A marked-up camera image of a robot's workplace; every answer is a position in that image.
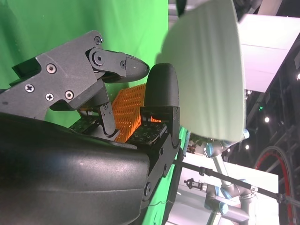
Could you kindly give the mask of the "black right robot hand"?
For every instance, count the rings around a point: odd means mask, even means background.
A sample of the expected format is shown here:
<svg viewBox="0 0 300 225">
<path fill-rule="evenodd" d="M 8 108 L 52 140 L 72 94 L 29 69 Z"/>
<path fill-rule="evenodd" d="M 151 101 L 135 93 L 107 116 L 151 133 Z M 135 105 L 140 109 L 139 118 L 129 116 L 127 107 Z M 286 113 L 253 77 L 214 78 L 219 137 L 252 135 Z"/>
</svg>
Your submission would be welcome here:
<svg viewBox="0 0 300 225">
<path fill-rule="evenodd" d="M 0 222 L 128 225 L 180 150 L 174 67 L 104 50 L 98 31 L 14 66 L 0 92 Z M 106 83 L 147 77 L 141 124 L 124 142 Z"/>
</svg>

